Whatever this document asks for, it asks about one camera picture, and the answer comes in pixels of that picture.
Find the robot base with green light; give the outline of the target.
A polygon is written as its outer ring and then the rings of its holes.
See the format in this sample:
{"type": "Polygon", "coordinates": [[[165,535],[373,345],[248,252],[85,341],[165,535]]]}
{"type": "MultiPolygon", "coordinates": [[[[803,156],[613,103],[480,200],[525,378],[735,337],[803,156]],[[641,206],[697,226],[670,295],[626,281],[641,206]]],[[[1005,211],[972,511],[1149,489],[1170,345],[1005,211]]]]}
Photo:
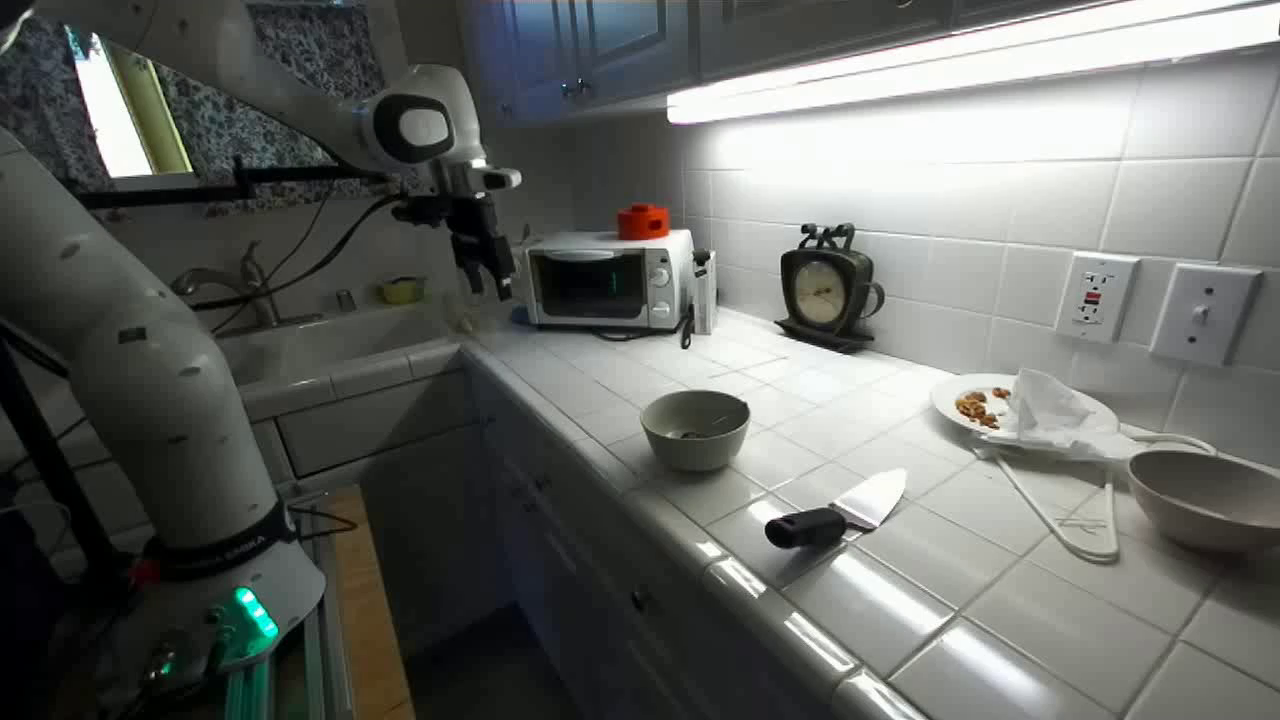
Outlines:
{"type": "Polygon", "coordinates": [[[159,579],[108,631],[92,665],[92,709],[124,715],[268,661],[324,592],[330,579],[299,545],[274,545],[202,579],[159,579]]]}

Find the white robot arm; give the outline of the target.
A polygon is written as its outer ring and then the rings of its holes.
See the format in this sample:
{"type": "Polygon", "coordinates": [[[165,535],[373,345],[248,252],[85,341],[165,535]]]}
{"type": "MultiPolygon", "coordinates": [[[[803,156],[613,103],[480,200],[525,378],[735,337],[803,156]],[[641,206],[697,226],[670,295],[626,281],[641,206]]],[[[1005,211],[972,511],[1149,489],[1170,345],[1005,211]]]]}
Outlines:
{"type": "MultiPolygon", "coordinates": [[[[278,63],[245,0],[6,0],[6,27],[57,19],[115,42],[312,136],[429,206],[476,287],[511,287],[492,195],[520,177],[480,139],[468,81],[415,63],[364,102],[278,63]]],[[[70,383],[128,473],[170,555],[265,551],[288,535],[232,370],[176,291],[20,143],[6,143],[6,322],[70,363],[70,383]]]]}

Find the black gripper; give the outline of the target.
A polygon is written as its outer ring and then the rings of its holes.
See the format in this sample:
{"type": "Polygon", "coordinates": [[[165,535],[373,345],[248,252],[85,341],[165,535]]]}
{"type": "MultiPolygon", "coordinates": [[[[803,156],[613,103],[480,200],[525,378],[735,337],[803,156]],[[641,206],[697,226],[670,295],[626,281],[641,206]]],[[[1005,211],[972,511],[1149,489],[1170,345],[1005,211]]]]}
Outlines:
{"type": "Polygon", "coordinates": [[[516,263],[511,249],[495,230],[495,191],[520,186],[516,167],[492,167],[485,159],[473,164],[443,164],[438,173],[438,190],[419,195],[406,195],[393,218],[406,226],[433,226],[448,230],[457,270],[468,275],[468,287],[480,295],[485,281],[495,281],[495,295],[511,299],[516,291],[516,263]]]}

